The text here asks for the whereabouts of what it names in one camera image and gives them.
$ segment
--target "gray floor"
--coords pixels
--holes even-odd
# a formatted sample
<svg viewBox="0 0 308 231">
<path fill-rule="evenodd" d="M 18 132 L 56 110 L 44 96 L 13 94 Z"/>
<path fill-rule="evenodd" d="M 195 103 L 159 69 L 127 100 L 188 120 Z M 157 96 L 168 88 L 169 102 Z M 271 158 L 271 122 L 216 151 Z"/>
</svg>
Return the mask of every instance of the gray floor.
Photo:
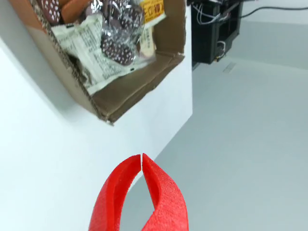
<svg viewBox="0 0 308 231">
<path fill-rule="evenodd" d="M 308 230 L 308 72 L 237 60 L 223 72 L 229 62 L 194 71 L 193 116 L 155 161 L 191 231 Z M 141 178 L 121 230 L 141 230 L 153 210 Z"/>
</svg>

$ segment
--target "wire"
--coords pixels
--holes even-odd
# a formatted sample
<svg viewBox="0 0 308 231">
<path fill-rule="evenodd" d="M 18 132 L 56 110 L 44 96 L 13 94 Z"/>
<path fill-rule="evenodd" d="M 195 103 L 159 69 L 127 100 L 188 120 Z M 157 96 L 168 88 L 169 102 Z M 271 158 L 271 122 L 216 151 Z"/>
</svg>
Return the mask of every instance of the wire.
<svg viewBox="0 0 308 231">
<path fill-rule="evenodd" d="M 216 57 L 216 59 L 219 60 L 226 54 L 226 46 L 227 45 L 226 45 L 226 42 L 224 42 L 224 41 L 217 41 L 217 43 L 221 43 L 223 45 L 222 55 Z"/>
<path fill-rule="evenodd" d="M 297 7 L 297 8 L 292 8 L 292 7 L 276 7 L 276 6 L 262 6 L 262 7 L 256 8 L 254 11 L 251 11 L 248 14 L 245 14 L 245 15 L 243 15 L 241 17 L 238 17 L 237 19 L 249 17 L 250 15 L 252 15 L 253 13 L 255 13 L 255 12 L 259 11 L 259 10 L 306 11 L 306 10 L 308 10 L 308 6 L 307 7 Z"/>
<path fill-rule="evenodd" d="M 230 18 L 229 15 L 225 16 L 224 18 L 220 18 L 218 19 L 221 14 L 218 14 L 217 16 L 212 16 L 212 15 L 208 15 L 208 14 L 205 14 L 202 12 L 202 9 L 203 9 L 203 5 L 200 4 L 200 7 L 199 9 L 194 6 L 194 4 L 192 4 L 193 8 L 195 10 L 198 11 L 198 14 L 197 14 L 197 22 L 198 24 L 200 25 L 209 25 L 209 24 L 215 24 L 215 23 L 221 23 L 222 21 L 237 21 L 239 19 L 242 19 L 242 18 L 246 18 L 246 17 L 249 17 L 251 16 L 252 14 L 254 14 L 255 12 L 257 11 L 260 11 L 260 10 L 281 10 L 281 11 L 305 11 L 305 10 L 308 10 L 308 6 L 307 7 L 276 7 L 276 6 L 262 6 L 262 7 L 259 7 L 253 11 L 251 11 L 250 13 L 248 14 L 245 14 L 245 15 L 242 15 L 240 17 L 237 17 L 237 18 Z M 202 15 L 203 16 L 207 16 L 207 17 L 210 17 L 212 18 L 211 21 L 209 22 L 202 22 L 201 18 L 202 18 Z"/>
<path fill-rule="evenodd" d="M 214 22 L 216 22 L 219 18 L 220 18 L 220 14 L 216 15 L 216 16 L 212 16 L 212 15 L 208 15 L 206 13 L 203 13 L 203 4 L 200 4 L 199 8 L 197 8 L 195 5 L 192 5 L 193 8 L 198 11 L 197 14 L 197 22 L 199 25 L 208 25 L 208 24 L 212 24 Z M 211 21 L 208 22 L 202 22 L 202 16 L 206 16 L 209 18 L 212 18 Z"/>
</svg>

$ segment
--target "cardboard box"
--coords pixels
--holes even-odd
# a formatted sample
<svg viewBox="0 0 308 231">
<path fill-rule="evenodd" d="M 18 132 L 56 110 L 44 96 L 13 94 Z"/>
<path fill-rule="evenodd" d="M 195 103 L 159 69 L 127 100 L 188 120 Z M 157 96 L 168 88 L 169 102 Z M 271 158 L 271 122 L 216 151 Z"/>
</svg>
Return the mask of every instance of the cardboard box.
<svg viewBox="0 0 308 231">
<path fill-rule="evenodd" d="M 183 59 L 186 39 L 184 0 L 165 0 L 167 18 L 155 26 L 156 62 L 120 77 L 90 96 L 81 73 L 55 39 L 36 0 L 9 0 L 46 60 L 77 103 L 114 123 L 166 77 Z"/>
</svg>

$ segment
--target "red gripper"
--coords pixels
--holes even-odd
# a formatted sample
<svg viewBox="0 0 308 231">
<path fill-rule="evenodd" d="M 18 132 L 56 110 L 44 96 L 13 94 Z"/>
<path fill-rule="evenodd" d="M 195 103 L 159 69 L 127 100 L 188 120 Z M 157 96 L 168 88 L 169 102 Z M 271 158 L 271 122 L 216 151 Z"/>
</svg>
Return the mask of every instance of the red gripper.
<svg viewBox="0 0 308 231">
<path fill-rule="evenodd" d="M 176 183 L 146 154 L 142 170 L 155 211 L 142 231 L 188 231 L 188 215 Z M 128 189 L 141 170 L 140 155 L 119 164 L 110 174 L 96 200 L 89 231 L 119 231 Z"/>
</svg>

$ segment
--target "black cabinet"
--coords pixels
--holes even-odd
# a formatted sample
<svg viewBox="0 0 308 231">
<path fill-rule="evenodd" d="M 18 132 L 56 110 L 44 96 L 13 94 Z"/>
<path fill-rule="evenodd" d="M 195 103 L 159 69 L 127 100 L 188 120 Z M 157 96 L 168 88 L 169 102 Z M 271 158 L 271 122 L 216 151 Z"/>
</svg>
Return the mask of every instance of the black cabinet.
<svg viewBox="0 0 308 231">
<path fill-rule="evenodd" d="M 239 35 L 243 3 L 220 5 L 212 2 L 192 4 L 192 61 L 195 63 L 211 64 L 219 61 L 232 47 L 233 40 Z M 203 14 L 220 19 L 207 25 L 213 20 Z"/>
</svg>

